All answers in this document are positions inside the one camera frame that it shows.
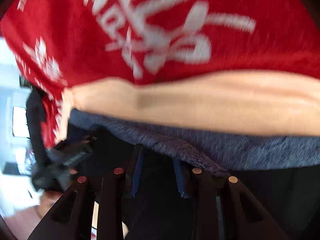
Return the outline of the person's left hand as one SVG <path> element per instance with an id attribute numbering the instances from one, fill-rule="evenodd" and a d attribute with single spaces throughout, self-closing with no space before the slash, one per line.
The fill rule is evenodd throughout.
<path id="1" fill-rule="evenodd" d="M 59 181 L 54 179 L 53 182 L 44 189 L 40 196 L 39 205 L 34 209 L 39 219 L 42 219 L 47 212 L 52 208 L 52 206 L 57 202 L 57 200 L 62 196 L 64 190 L 62 189 Z"/>

